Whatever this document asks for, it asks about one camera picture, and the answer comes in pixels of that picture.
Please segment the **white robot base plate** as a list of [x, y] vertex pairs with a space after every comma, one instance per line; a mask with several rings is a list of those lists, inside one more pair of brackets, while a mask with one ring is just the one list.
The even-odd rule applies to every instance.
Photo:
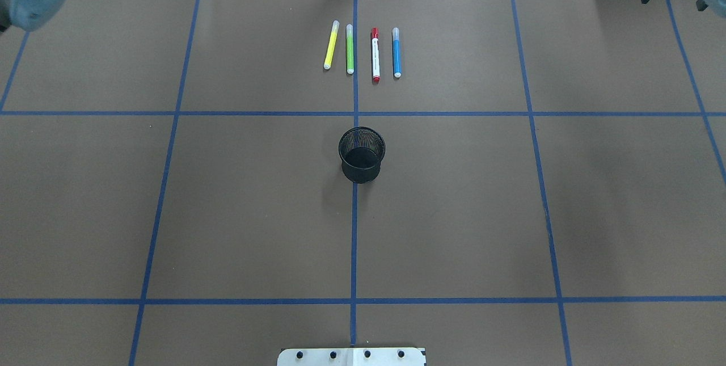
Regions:
[[423, 348], [288, 348], [277, 365], [426, 365]]

